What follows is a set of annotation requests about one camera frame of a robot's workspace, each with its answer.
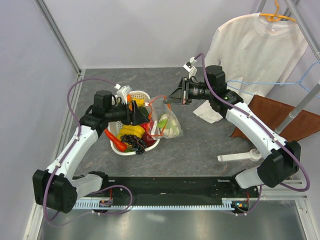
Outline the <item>green toy avocado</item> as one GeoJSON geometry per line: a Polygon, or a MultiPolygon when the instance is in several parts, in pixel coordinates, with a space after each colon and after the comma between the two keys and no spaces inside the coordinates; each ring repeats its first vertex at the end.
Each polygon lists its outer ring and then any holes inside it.
{"type": "Polygon", "coordinates": [[[150,115],[150,113],[149,113],[149,110],[148,110],[146,107],[140,106],[138,109],[140,110],[140,112],[141,112],[146,118],[148,118],[149,120],[151,119],[151,115],[150,115]]]}

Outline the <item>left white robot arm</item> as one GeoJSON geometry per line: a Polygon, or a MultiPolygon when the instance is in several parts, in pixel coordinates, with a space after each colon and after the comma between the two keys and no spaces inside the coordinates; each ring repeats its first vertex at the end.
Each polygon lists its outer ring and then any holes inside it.
{"type": "Polygon", "coordinates": [[[47,169],[35,171],[32,183],[38,205],[69,213],[78,199],[91,193],[99,197],[109,193],[110,185],[104,181],[104,173],[94,172],[74,179],[78,165],[109,123],[120,121],[126,125],[138,126],[149,122],[135,101],[131,104],[113,105],[113,100],[110,91],[97,91],[93,104],[80,118],[79,126],[65,149],[47,169]]]}

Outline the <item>dark red toy apple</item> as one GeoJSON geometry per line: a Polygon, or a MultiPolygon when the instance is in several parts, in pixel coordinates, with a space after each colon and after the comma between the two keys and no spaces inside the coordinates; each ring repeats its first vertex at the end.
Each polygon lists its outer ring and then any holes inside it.
{"type": "Polygon", "coordinates": [[[149,134],[146,132],[142,136],[142,140],[145,142],[147,147],[151,147],[155,144],[156,140],[153,139],[149,134]]]}

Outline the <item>toy cabbage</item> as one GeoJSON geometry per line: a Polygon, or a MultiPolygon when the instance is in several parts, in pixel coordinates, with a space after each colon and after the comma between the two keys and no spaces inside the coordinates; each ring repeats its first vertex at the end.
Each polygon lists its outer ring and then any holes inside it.
{"type": "Polygon", "coordinates": [[[157,123],[157,127],[166,139],[176,138],[182,134],[181,125],[173,113],[162,114],[157,123]]]}

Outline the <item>clear zip top bag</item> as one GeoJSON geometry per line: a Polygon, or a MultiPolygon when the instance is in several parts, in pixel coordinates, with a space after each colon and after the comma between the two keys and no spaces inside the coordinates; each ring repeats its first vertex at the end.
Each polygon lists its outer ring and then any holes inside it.
{"type": "Polygon", "coordinates": [[[155,140],[181,137],[183,130],[174,114],[169,100],[164,95],[158,95],[145,102],[148,110],[149,123],[146,132],[155,140]]]}

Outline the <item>black toy grapes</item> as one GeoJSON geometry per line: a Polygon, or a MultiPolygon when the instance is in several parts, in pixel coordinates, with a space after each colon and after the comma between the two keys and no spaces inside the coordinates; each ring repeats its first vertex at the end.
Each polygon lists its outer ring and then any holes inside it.
{"type": "Polygon", "coordinates": [[[136,155],[142,155],[146,151],[146,143],[136,135],[121,135],[120,140],[126,145],[128,145],[129,149],[135,152],[136,155]]]}

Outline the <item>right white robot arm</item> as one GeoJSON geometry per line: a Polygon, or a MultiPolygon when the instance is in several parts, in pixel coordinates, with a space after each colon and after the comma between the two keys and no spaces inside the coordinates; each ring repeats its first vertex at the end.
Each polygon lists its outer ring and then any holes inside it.
{"type": "Polygon", "coordinates": [[[274,188],[299,170],[301,146],[295,140],[288,142],[258,119],[244,100],[227,88],[221,66],[206,67],[205,82],[183,77],[178,88],[163,102],[188,105],[192,100],[207,100],[215,112],[242,131],[263,158],[260,166],[234,176],[234,181],[229,184],[233,196],[240,197],[253,186],[274,188]]]}

